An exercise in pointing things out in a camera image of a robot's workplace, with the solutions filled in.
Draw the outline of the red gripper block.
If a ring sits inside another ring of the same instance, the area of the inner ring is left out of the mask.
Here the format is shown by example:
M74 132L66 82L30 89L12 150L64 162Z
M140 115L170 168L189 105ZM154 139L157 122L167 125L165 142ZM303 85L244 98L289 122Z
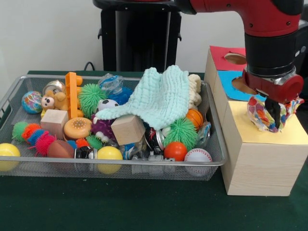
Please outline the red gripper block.
M274 118L275 127L279 129L281 121L279 103L290 102L300 94L304 86L303 78L294 71L282 76L258 76L246 69L242 77L249 88L266 97L265 108Z

